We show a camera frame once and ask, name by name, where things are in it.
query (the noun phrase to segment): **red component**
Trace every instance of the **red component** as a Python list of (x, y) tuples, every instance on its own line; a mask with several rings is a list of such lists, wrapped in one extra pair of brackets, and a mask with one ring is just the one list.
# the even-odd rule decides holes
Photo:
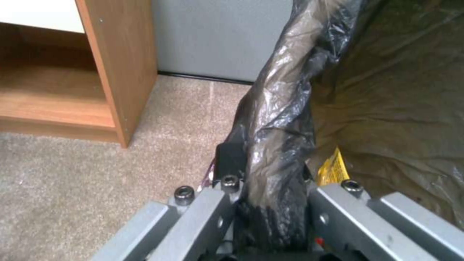
[(316, 243), (319, 244), (319, 246), (324, 247), (324, 239), (321, 237), (316, 238)]

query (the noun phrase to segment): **wooden cabinet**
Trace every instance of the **wooden cabinet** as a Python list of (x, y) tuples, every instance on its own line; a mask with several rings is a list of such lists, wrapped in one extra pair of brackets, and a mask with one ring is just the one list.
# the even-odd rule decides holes
[(0, 0), (0, 131), (127, 147), (157, 76), (151, 10), (151, 0)]

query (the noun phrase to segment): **hex socket bolt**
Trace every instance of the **hex socket bolt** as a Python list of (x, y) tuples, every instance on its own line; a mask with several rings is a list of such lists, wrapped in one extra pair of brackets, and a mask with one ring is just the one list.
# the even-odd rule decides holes
[(240, 189), (240, 180), (235, 175), (226, 175), (221, 179), (221, 190), (225, 193), (235, 193)]
[(188, 206), (195, 199), (195, 191), (190, 186), (180, 186), (174, 191), (174, 201), (179, 206)]
[(364, 191), (364, 188), (356, 180), (352, 179), (345, 179), (342, 181), (341, 186), (356, 198), (359, 198)]

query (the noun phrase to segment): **beige carpet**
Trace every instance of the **beige carpet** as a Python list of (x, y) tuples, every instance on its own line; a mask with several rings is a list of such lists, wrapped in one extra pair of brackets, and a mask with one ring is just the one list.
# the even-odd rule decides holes
[(248, 89), (160, 76), (127, 150), (0, 133), (0, 260), (87, 260), (146, 202), (197, 187)]

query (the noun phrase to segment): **black plastic bag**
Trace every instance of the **black plastic bag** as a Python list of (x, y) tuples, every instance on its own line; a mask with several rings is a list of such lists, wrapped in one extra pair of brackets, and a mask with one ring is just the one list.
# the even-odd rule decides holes
[(402, 192), (464, 227), (463, 12), (460, 0), (294, 1), (226, 139), (247, 158), (239, 249), (306, 249), (301, 173), (337, 145), (370, 194)]

